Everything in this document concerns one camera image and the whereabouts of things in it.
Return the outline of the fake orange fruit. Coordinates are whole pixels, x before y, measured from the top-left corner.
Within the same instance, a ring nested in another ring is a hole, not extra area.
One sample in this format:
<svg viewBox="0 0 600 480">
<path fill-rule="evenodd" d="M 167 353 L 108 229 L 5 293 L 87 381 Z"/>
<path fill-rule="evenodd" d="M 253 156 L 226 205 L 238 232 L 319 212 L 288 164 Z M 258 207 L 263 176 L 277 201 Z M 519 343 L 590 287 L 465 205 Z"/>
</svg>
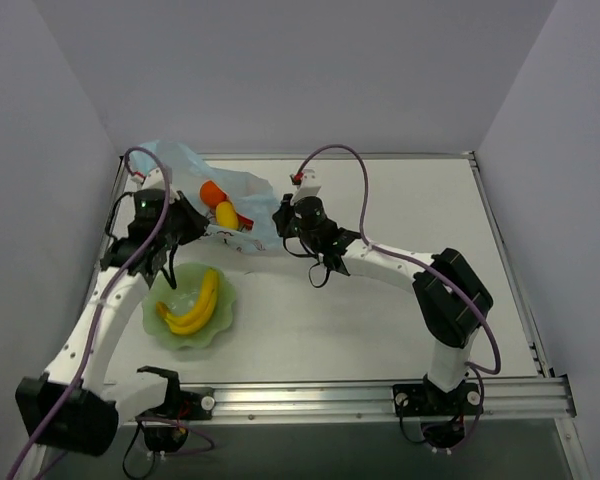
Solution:
<svg viewBox="0 0 600 480">
<path fill-rule="evenodd" d="M 205 181 L 200 186 L 199 197 L 211 209 L 215 209 L 219 204 L 228 200 L 227 194 L 211 180 Z"/>
</svg>

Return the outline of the yellow fake mango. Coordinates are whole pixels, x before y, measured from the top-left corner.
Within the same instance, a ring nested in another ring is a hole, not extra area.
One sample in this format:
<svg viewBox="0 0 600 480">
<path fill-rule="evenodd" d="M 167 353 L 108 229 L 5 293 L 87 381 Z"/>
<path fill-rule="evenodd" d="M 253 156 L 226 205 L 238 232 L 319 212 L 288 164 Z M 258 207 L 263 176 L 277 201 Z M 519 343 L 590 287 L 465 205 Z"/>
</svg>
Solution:
<svg viewBox="0 0 600 480">
<path fill-rule="evenodd" d="M 238 230 L 240 220 L 233 204 L 225 200 L 215 207 L 215 218 L 218 226 L 224 229 Z"/>
</svg>

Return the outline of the light blue plastic bag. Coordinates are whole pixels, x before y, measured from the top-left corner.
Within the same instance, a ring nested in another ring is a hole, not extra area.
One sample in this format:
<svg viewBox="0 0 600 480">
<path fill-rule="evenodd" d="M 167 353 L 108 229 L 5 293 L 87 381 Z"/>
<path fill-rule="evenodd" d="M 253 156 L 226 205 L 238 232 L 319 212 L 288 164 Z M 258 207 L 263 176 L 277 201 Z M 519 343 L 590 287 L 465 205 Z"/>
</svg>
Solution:
<svg viewBox="0 0 600 480">
<path fill-rule="evenodd" d="M 160 172 L 151 159 L 157 156 L 169 170 L 172 188 L 209 220 L 208 239 L 244 254 L 282 248 L 273 221 L 279 197 L 267 180 L 250 172 L 214 167 L 182 143 L 151 141 L 142 147 L 144 153 L 130 153 L 131 171 L 146 186 L 150 175 Z"/>
</svg>

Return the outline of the yellow fake banana bunch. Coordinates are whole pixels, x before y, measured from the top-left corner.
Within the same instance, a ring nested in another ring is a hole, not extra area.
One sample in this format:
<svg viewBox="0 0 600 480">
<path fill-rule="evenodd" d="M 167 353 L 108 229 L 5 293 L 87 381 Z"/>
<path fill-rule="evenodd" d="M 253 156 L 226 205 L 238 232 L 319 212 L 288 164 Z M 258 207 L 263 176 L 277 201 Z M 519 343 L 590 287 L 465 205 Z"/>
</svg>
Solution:
<svg viewBox="0 0 600 480">
<path fill-rule="evenodd" d="M 175 315 L 164 302 L 156 303 L 156 313 L 167 324 L 172 334 L 193 335 L 211 320 L 218 301 L 218 290 L 219 274 L 210 268 L 204 274 L 200 294 L 194 306 L 187 313 Z"/>
</svg>

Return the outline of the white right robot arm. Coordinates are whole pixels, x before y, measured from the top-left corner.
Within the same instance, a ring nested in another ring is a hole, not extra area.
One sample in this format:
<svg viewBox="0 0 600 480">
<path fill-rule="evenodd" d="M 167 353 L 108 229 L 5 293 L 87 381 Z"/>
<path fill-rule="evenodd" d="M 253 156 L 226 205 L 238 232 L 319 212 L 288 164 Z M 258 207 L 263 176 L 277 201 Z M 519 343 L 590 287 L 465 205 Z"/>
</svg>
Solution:
<svg viewBox="0 0 600 480">
<path fill-rule="evenodd" d="M 398 412 L 410 416 L 482 412 L 483 388 L 466 377 L 483 371 L 470 356 L 479 331 L 493 334 L 486 322 L 493 298 L 458 251 L 417 254 L 373 245 L 329 219 L 316 196 L 293 201 L 285 195 L 273 221 L 279 237 L 298 239 L 303 257 L 315 259 L 327 275 L 369 278 L 415 296 L 434 338 L 434 350 L 421 384 L 395 388 Z"/>
</svg>

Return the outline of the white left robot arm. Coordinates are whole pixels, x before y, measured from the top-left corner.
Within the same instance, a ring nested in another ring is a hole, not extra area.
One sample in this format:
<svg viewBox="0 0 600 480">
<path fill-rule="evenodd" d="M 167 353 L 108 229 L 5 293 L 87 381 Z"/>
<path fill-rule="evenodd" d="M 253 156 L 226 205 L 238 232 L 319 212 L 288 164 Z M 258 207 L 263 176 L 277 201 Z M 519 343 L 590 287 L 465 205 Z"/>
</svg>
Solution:
<svg viewBox="0 0 600 480">
<path fill-rule="evenodd" d="M 24 378 L 16 402 L 32 444 L 102 455 L 119 427 L 141 416 L 173 419 L 185 395 L 176 372 L 144 366 L 106 388 L 105 374 L 136 307 L 156 279 L 176 285 L 177 249 L 202 237 L 208 221 L 170 173 L 150 171 L 131 195 L 134 218 L 100 261 L 93 295 L 61 351 L 37 378 Z"/>
</svg>

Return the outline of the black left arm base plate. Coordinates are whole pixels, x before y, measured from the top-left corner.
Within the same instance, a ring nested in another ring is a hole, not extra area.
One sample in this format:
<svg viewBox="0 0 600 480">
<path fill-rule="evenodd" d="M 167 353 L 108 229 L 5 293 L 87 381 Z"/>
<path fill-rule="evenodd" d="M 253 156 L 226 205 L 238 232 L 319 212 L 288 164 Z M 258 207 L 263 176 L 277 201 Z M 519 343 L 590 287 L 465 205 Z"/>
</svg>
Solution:
<svg viewBox="0 0 600 480">
<path fill-rule="evenodd" d="M 147 387 L 116 403 L 120 421 L 207 421 L 213 417 L 215 390 L 210 387 Z"/>
</svg>

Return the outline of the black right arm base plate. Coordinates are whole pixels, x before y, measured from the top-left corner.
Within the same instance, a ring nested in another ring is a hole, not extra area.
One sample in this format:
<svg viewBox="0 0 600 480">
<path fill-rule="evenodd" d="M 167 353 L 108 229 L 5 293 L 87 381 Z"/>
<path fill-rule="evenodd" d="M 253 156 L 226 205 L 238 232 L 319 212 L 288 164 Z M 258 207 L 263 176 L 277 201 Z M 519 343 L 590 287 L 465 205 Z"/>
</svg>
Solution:
<svg viewBox="0 0 600 480">
<path fill-rule="evenodd" d="M 404 417 L 474 416 L 483 412 L 477 383 L 463 381 L 443 392 L 429 381 L 398 383 L 392 386 L 394 410 Z"/>
</svg>

